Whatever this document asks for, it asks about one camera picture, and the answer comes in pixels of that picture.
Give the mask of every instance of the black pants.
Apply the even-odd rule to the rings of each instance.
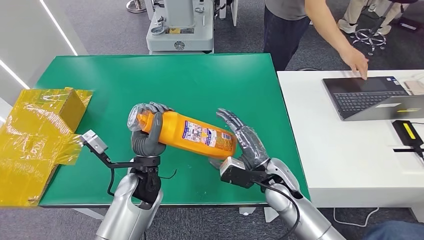
[[[298,50],[299,42],[306,32],[311,20],[285,20],[270,12],[265,7],[263,16],[264,38],[263,52],[270,53],[276,71],[284,71],[290,59]]]

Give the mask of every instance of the yellow plastic wrap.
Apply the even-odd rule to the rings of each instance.
[[[58,164],[75,164],[74,134],[91,91],[22,90],[0,128],[0,206],[36,206]]]

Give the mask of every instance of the laptop keyboard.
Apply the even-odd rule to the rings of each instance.
[[[342,112],[360,112],[392,96],[406,96],[406,91],[379,91],[333,93],[339,110]]]

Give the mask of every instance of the white desk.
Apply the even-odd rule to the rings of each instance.
[[[369,71],[400,82],[424,70]],[[323,78],[354,77],[349,71],[279,71],[312,203],[319,208],[407,207],[424,222],[424,163],[406,148],[390,120],[341,121]],[[424,123],[422,119],[410,119]],[[424,125],[414,126],[424,138]]]

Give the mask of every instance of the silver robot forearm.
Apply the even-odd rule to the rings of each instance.
[[[294,197],[291,192],[282,184],[274,183],[270,187],[285,193],[297,204],[300,212],[300,221],[294,230],[294,234],[299,240],[346,240],[322,215],[312,203],[303,197]],[[266,189],[266,202],[271,208],[277,211],[283,223],[291,227],[297,219],[297,211],[293,203],[280,193]]]
[[[136,206],[131,198],[138,183],[134,173],[119,182],[113,202],[96,232],[96,240],[140,240],[150,227],[164,194],[160,190],[153,204]]]

